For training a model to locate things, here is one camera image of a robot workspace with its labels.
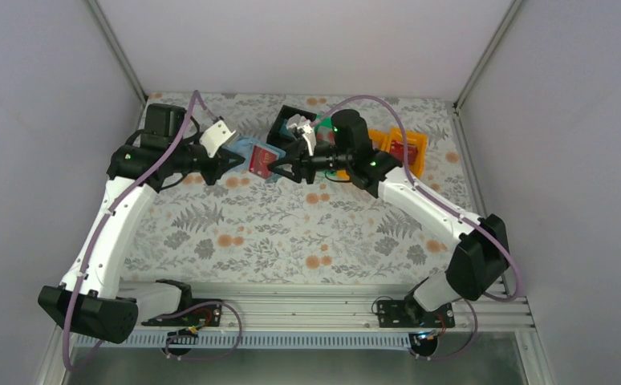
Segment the blue leather card holder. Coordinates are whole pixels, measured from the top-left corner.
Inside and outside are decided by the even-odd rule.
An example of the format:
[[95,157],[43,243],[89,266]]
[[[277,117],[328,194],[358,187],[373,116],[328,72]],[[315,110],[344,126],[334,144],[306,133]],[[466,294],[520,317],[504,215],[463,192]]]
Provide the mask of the blue leather card holder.
[[229,150],[245,158],[234,171],[246,170],[253,176],[259,177],[268,184],[277,182],[281,177],[271,172],[268,165],[283,158],[286,152],[252,136],[242,136],[234,141]]

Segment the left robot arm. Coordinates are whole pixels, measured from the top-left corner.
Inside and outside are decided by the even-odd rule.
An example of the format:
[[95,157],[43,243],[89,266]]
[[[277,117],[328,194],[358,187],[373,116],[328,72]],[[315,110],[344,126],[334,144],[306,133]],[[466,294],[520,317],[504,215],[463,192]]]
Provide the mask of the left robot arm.
[[179,106],[148,106],[144,128],[131,134],[112,155],[103,201],[71,268],[57,286],[44,286],[38,304],[64,330],[122,343],[136,324],[164,315],[181,325],[193,316],[190,287],[160,279],[120,294],[120,273],[143,215],[165,180],[199,172],[213,185],[244,157],[226,148],[237,134],[222,119],[191,136],[183,123],[197,121]]

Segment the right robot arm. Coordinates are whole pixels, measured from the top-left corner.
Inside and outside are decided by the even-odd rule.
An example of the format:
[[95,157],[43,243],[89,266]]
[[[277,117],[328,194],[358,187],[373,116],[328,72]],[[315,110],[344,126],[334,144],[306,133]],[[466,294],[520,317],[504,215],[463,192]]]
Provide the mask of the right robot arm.
[[317,143],[312,123],[304,115],[282,122],[295,140],[286,146],[285,157],[269,164],[271,172],[311,184],[319,171],[343,170],[355,187],[396,206],[439,238],[453,241],[447,269],[430,274],[405,297],[404,313],[413,326],[428,324],[447,303],[476,301],[509,268],[502,219],[455,206],[417,180],[405,163],[374,147],[367,123],[357,111],[344,109],[331,117],[332,144]]

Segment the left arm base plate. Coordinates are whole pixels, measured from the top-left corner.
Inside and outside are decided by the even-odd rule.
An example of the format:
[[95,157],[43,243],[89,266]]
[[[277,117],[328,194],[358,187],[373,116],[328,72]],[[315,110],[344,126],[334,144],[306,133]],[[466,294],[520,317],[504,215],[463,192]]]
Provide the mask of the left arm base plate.
[[168,318],[161,316],[151,318],[140,323],[141,326],[166,326],[188,328],[205,326],[219,326],[221,321],[222,303],[215,298],[193,298],[192,303],[187,306],[181,305],[179,309],[170,314]]

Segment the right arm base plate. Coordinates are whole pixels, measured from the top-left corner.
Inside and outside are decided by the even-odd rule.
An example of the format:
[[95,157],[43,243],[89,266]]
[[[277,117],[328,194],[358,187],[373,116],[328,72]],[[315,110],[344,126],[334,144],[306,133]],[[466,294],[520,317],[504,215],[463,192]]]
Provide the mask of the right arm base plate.
[[451,328],[456,325],[450,303],[426,311],[415,301],[377,298],[371,306],[381,328]]

